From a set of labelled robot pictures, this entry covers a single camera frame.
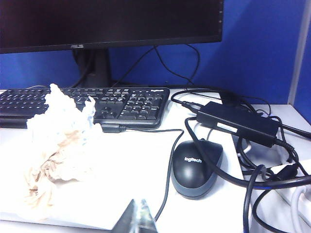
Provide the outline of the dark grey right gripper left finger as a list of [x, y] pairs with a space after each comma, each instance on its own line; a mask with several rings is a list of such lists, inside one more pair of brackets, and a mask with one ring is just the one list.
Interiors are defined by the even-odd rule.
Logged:
[[133, 233], [136, 229], [138, 205], [134, 199], [130, 201], [123, 214], [112, 229], [113, 233]]

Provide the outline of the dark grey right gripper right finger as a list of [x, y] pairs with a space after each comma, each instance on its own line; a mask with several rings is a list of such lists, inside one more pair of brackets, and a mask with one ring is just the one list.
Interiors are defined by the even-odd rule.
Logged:
[[157, 233], [156, 222], [151, 216], [150, 209], [145, 199], [138, 206], [138, 232]]

